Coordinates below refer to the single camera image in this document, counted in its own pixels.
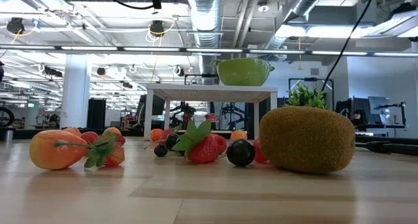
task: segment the green strawberry leaves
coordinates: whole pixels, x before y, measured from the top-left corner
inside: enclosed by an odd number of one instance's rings
[[[106,158],[115,150],[115,141],[117,134],[106,132],[103,135],[99,136],[95,141],[94,145],[87,144],[78,144],[72,142],[55,142],[54,146],[64,146],[64,145],[79,145],[89,148],[84,156],[87,157],[86,163],[84,163],[85,168],[91,167],[101,167],[106,162]]]
[[[193,147],[210,134],[212,125],[211,120],[206,120],[196,127],[192,122],[187,124],[187,132],[179,136],[180,141],[172,148],[176,151],[185,151],[184,159],[193,149]]]

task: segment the potted plant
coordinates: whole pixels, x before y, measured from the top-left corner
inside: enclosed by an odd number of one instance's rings
[[[297,84],[297,88],[289,92],[288,106],[310,106],[326,109],[327,105],[322,92],[317,90],[317,86],[313,91],[308,86]]]
[[[190,119],[195,115],[196,108],[189,106],[189,104],[186,103],[182,107],[183,112],[183,125],[187,125],[190,121]]]

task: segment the white table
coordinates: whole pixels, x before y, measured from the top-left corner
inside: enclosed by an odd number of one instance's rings
[[[259,103],[271,97],[271,109],[277,108],[277,88],[249,86],[197,86],[147,84],[144,139],[150,139],[153,95],[165,100],[164,129],[170,124],[170,101],[209,101],[254,103],[254,137],[259,137]]]

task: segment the kiwi fruit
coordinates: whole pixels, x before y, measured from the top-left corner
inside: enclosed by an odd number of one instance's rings
[[[355,150],[353,124],[341,114],[313,107],[271,110],[260,122],[259,138],[273,165],[295,172],[342,170]]]

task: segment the table leg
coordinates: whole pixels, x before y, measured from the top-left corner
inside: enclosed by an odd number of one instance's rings
[[[145,105],[145,123],[144,123],[144,140],[150,140],[151,138],[151,122],[152,122],[152,101],[154,98],[154,90],[149,89],[146,96]]]
[[[270,110],[277,108],[277,92],[270,93]]]
[[[254,103],[254,139],[259,138],[259,126],[260,126],[259,103]]]
[[[165,100],[164,129],[170,128],[170,99]]]

